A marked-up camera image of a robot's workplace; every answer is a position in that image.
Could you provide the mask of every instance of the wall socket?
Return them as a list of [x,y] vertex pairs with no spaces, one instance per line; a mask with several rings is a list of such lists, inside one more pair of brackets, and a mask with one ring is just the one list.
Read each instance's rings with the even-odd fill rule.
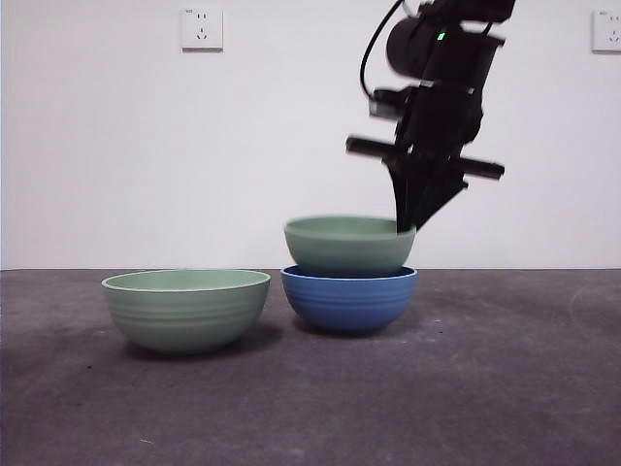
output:
[[183,51],[223,51],[223,17],[219,8],[181,10],[181,49]]
[[621,53],[621,11],[593,12],[593,52]]

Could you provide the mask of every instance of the concrete floor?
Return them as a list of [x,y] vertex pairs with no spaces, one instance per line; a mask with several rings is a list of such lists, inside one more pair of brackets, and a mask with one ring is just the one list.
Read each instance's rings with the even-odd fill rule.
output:
[[2,464],[620,465],[621,271],[421,271],[367,338],[260,323],[171,358],[113,328],[115,271],[2,279]]

